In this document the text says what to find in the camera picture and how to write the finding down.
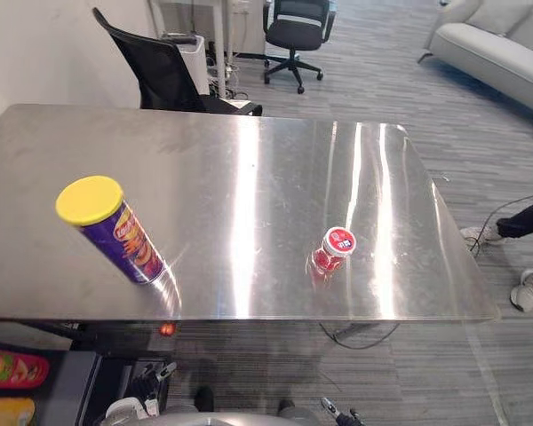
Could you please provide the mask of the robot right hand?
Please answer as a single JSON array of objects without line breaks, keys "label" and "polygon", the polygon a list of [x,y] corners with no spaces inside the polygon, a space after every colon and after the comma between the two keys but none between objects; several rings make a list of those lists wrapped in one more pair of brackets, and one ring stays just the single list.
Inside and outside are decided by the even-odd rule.
[{"label": "robot right hand", "polygon": [[351,408],[348,413],[341,412],[332,400],[326,397],[320,399],[322,408],[334,419],[338,426],[365,426],[360,414]]}]

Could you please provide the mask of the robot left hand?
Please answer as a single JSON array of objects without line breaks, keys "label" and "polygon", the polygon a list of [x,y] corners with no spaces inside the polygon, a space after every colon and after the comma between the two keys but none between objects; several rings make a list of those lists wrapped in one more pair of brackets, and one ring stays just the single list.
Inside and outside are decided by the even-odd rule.
[{"label": "robot left hand", "polygon": [[149,363],[131,380],[129,394],[145,407],[148,416],[157,417],[160,414],[160,394],[176,369],[176,362],[163,367]]}]

